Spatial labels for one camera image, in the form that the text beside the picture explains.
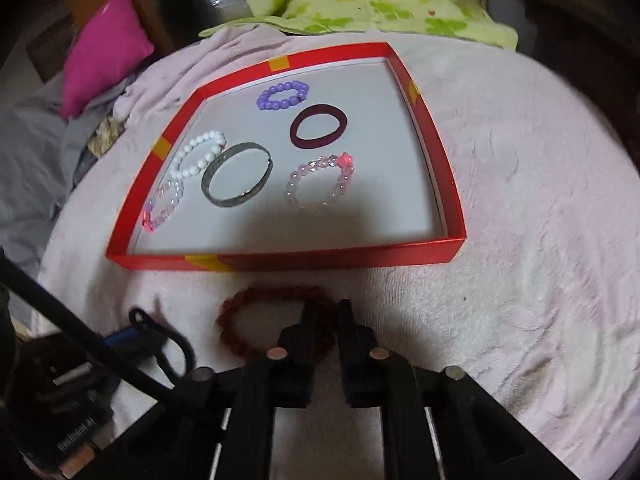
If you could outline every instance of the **screw head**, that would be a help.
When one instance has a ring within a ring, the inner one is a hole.
[[[376,346],[375,348],[369,350],[369,357],[375,359],[376,361],[384,361],[389,357],[389,350],[380,346]]]
[[[271,359],[272,361],[280,361],[287,355],[289,355],[289,352],[287,352],[287,349],[283,348],[282,346],[274,346],[273,348],[269,348],[267,350],[267,358]]]
[[[466,375],[465,371],[457,365],[447,366],[444,369],[444,373],[449,379],[453,379],[454,381],[459,381]]]
[[[194,381],[197,381],[199,383],[203,383],[205,381],[208,381],[215,374],[216,373],[211,368],[209,368],[208,366],[201,366],[199,368],[196,368],[193,372],[191,372],[189,374],[189,377],[191,379],[193,379]]]

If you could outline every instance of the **yellow tape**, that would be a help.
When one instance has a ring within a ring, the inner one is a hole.
[[[269,60],[269,68],[272,72],[289,68],[289,58],[287,56],[274,57]]]
[[[169,155],[169,152],[171,151],[171,145],[164,137],[160,137],[151,151],[161,160],[165,160],[166,156]]]
[[[215,254],[187,254],[184,259],[212,272],[231,272],[234,270],[229,264],[221,262]]]
[[[407,93],[409,94],[409,101],[411,103],[411,106],[415,106],[415,102],[418,100],[418,95],[420,95],[420,91],[418,90],[418,87],[415,85],[413,79],[409,81],[409,88],[407,89]]]

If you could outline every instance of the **red tray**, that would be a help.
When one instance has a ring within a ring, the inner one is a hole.
[[[330,250],[258,254],[130,254],[129,244],[140,211],[164,167],[165,159],[202,102],[237,86],[292,70],[330,62],[383,57],[401,88],[428,162],[444,224],[444,237],[418,242]],[[358,43],[281,56],[222,76],[198,88],[159,137],[133,183],[107,247],[108,259],[136,270],[292,270],[388,267],[449,262],[466,239],[460,197],[447,155],[404,64],[388,43]]]

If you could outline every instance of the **red beaded bracelet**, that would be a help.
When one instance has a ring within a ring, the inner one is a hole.
[[[318,314],[318,334],[314,361],[319,363],[334,348],[335,303],[329,300],[317,286],[290,286],[274,288],[248,288],[228,298],[222,304],[222,310],[216,319],[216,324],[222,329],[220,341],[229,348],[231,353],[243,359],[250,359],[264,354],[266,350],[258,350],[243,340],[234,327],[234,317],[242,307],[257,301],[314,301]]]

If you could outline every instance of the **bed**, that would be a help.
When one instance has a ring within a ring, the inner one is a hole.
[[[388,41],[420,88],[460,191],[468,239],[450,263],[326,272],[130,272],[104,258],[114,221],[154,141],[199,85],[274,56]],[[39,281],[91,328],[134,305],[191,341],[199,365],[241,364],[214,320],[249,285],[322,286],[413,364],[459,364],[584,480],[606,480],[640,436],[640,179],[606,119],[533,60],[451,38],[345,33],[286,37],[223,29],[151,66],[116,102],[128,129],[60,214]],[[239,319],[275,342],[296,306]],[[37,333],[51,330],[36,316]],[[180,366],[177,348],[168,349]],[[168,384],[153,366],[146,371]],[[152,400],[123,384],[116,434]],[[383,478],[375,410],[342,400],[336,355],[308,410],[278,410],[271,477]]]

